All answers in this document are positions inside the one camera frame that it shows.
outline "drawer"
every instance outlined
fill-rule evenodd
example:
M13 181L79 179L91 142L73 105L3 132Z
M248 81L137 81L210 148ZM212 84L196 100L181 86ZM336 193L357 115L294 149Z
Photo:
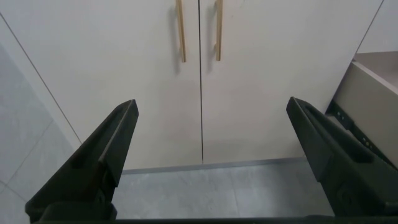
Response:
M334 101L398 167L398 52L357 54Z

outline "door handle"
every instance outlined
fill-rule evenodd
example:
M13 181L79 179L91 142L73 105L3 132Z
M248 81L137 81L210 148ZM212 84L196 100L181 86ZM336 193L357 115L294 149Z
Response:
M185 53L185 32L184 32L184 19L182 16L182 0L175 0L177 5L177 18L178 18L178 33L180 34L180 53L182 62L187 61Z
M217 7L217 38L216 38L216 61L221 60L221 35L223 31L223 0L216 0Z

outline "vertical bar handle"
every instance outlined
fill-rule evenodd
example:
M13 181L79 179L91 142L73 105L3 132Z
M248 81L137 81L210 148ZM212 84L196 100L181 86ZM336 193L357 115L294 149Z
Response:
M217 7L217 40L216 40L216 61L221 60L221 35L223 30L223 0L216 0Z
M178 18L178 33L180 34L180 53L182 62L187 61L185 53L185 32L184 32L184 20L182 16L182 0L175 0L177 5L177 18Z

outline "gray floor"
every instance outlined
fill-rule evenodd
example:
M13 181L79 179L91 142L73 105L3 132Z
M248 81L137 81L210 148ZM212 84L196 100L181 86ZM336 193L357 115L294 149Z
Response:
M123 175L118 218L333 215L307 161Z
M28 223L24 205L73 153L0 46L0 223ZM332 215L306 161L123 175L118 218Z

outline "cabinet door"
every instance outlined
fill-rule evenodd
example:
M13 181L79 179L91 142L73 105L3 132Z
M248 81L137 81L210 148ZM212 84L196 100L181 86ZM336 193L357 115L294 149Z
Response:
M302 156L291 96L326 110L381 0L200 1L203 162Z
M198 2L0 0L0 11L84 141L136 99L125 169L201 164Z

